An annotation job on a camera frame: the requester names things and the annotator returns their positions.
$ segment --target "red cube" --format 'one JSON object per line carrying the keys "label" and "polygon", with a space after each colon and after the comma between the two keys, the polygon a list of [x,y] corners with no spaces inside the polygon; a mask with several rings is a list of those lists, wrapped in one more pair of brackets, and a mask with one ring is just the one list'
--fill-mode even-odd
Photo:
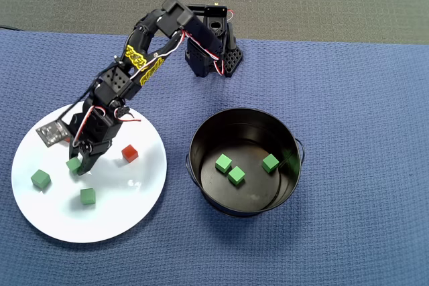
{"label": "red cube", "polygon": [[130,144],[122,150],[122,156],[128,161],[128,163],[131,163],[139,157],[139,153]]}

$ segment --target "green cube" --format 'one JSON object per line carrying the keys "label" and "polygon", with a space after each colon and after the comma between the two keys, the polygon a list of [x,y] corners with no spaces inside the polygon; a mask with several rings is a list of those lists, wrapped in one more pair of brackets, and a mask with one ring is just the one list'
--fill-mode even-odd
{"label": "green cube", "polygon": [[239,167],[235,167],[228,173],[228,179],[231,181],[234,186],[239,184],[244,180],[245,173]]}
{"label": "green cube", "polygon": [[51,178],[45,171],[37,170],[35,174],[32,175],[32,181],[33,185],[43,190],[51,182]]}
{"label": "green cube", "polygon": [[227,172],[233,161],[225,154],[222,154],[216,161],[215,167],[222,173]]}
{"label": "green cube", "polygon": [[268,155],[263,161],[262,161],[262,167],[266,172],[271,173],[277,166],[279,165],[279,160],[277,160],[274,155],[270,154]]}
{"label": "green cube", "polygon": [[83,204],[94,204],[95,190],[92,188],[82,189],[80,191],[80,202],[82,202]]}
{"label": "green cube", "polygon": [[68,168],[73,174],[76,174],[78,173],[78,170],[80,168],[80,161],[78,157],[73,157],[72,159],[66,162],[66,165],[68,166]]}

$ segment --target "cable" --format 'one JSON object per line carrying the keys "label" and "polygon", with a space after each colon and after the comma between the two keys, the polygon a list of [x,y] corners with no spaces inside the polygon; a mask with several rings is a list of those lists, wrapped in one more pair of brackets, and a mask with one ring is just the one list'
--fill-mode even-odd
{"label": "cable", "polygon": [[115,109],[115,112],[113,112],[113,114],[114,114],[115,118],[118,119],[119,121],[122,121],[122,122],[141,122],[141,119],[134,119],[134,116],[131,113],[127,113],[127,114],[130,114],[133,117],[132,120],[125,120],[125,119],[118,117],[117,116],[118,109],[119,109],[119,107]]}
{"label": "cable", "polygon": [[206,50],[204,47],[202,47],[200,42],[198,40],[196,40],[195,38],[193,38],[190,33],[185,31],[185,34],[186,34],[186,37],[189,37],[190,39],[192,39],[194,41],[194,43],[197,44],[198,46],[200,46],[200,48],[202,50],[204,50],[213,60],[219,60],[218,56],[214,55],[212,52],[210,52],[210,51]]}
{"label": "cable", "polygon": [[78,104],[90,92],[90,90],[93,88],[95,82],[99,79],[100,76],[102,76],[105,72],[107,72],[111,68],[114,68],[114,67],[117,67],[117,66],[118,66],[118,63],[112,63],[109,66],[107,66],[104,70],[102,70],[101,72],[99,72],[97,74],[97,76],[95,76],[93,82],[90,84],[90,86],[87,88],[87,90],[85,90],[85,93],[83,93],[77,100],[74,101],[73,104],[71,104],[63,113],[61,113],[61,115],[56,120],[59,121],[63,117],[65,117],[66,114],[68,112],[70,112],[70,110],[73,109],[76,106],[76,104]]}
{"label": "cable", "polygon": [[219,68],[217,67],[217,64],[216,64],[215,60],[213,61],[213,64],[214,64],[214,68],[216,68],[216,71],[218,72],[218,74],[222,76],[225,73],[225,64],[224,64],[224,62],[222,61],[222,72],[219,71]]}
{"label": "cable", "polygon": [[158,56],[154,57],[152,60],[150,60],[150,62],[148,62],[148,63],[144,64],[141,68],[139,68],[139,70],[138,70],[137,72],[135,72],[135,73],[134,73],[134,75],[133,75],[132,77],[130,77],[129,79],[130,79],[130,80],[132,80],[133,78],[135,78],[135,77],[140,73],[140,71],[142,71],[144,68],[148,67],[148,66],[149,66],[150,64],[152,64],[153,62],[155,62],[158,58],[168,56],[168,55],[170,55],[172,52],[174,52],[175,50],[177,50],[177,49],[179,48],[180,44],[181,44],[181,43],[184,41],[184,39],[185,39],[185,33],[186,33],[186,32],[182,30],[182,37],[180,38],[180,41],[178,42],[177,46],[176,46],[174,49],[170,50],[169,52],[167,52],[167,53],[165,53],[165,54],[161,54],[161,55],[158,55]]}
{"label": "cable", "polygon": [[234,11],[232,9],[228,9],[228,12],[231,13],[230,18],[227,19],[227,21],[230,21],[234,17]]}
{"label": "cable", "polygon": [[7,26],[7,25],[0,25],[0,29],[8,29],[8,30],[15,30],[15,31],[23,31],[22,29],[16,28],[16,27],[12,27],[12,26]]}
{"label": "cable", "polygon": [[106,116],[106,110],[103,107],[92,105],[88,109],[88,111],[86,112],[85,117],[83,118],[83,120],[82,120],[82,122],[81,122],[81,124],[79,126],[79,130],[77,131],[76,135],[74,136],[74,139],[73,139],[73,142],[72,142],[72,146],[73,147],[77,147],[78,146],[78,144],[75,144],[75,143],[79,140],[79,137],[80,137],[80,134],[82,133],[83,127],[85,126],[86,121],[88,120],[89,115],[91,114],[91,112],[93,111],[93,109],[99,109],[99,110],[101,110],[103,112],[103,116],[104,117]]}

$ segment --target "block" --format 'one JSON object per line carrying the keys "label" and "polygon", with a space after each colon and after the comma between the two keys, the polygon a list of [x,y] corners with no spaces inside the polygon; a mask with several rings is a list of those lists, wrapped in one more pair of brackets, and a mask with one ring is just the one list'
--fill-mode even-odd
{"label": "block", "polygon": [[95,203],[95,190],[92,188],[81,189],[81,191],[80,191],[80,202],[82,202],[82,204],[94,204]]}
{"label": "block", "polygon": [[235,167],[228,173],[228,179],[231,181],[234,186],[239,184],[244,180],[245,173],[239,167]]}
{"label": "block", "polygon": [[264,160],[262,160],[262,167],[266,172],[271,173],[279,165],[279,160],[277,160],[274,155],[268,155]]}
{"label": "block", "polygon": [[122,150],[122,156],[125,158],[125,160],[128,161],[128,163],[131,163],[139,157],[139,153],[130,144],[126,148],[124,148],[124,150]]}
{"label": "block", "polygon": [[33,185],[43,190],[51,182],[51,178],[45,171],[37,170],[35,174],[32,175],[32,181]]}
{"label": "block", "polygon": [[233,161],[229,159],[225,154],[222,154],[214,165],[220,172],[225,173],[228,171]]}
{"label": "block", "polygon": [[66,165],[68,166],[68,168],[73,174],[76,174],[78,173],[78,170],[80,168],[80,161],[78,157],[73,157],[72,159],[66,162]]}

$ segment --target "bucket handle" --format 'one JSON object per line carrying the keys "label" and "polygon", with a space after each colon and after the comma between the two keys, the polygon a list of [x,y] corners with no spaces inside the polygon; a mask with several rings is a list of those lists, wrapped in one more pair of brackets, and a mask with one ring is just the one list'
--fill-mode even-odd
{"label": "bucket handle", "polygon": [[186,154],[185,164],[186,164],[186,169],[188,170],[190,178],[195,183],[195,185],[198,187],[198,183],[196,183],[196,178],[194,177],[194,175],[192,174],[192,170],[190,169],[189,154]]}
{"label": "bucket handle", "polygon": [[302,164],[304,163],[304,158],[306,157],[306,150],[300,140],[298,140],[297,138],[295,138],[295,140],[301,145],[301,150],[302,150],[301,166],[302,166]]}

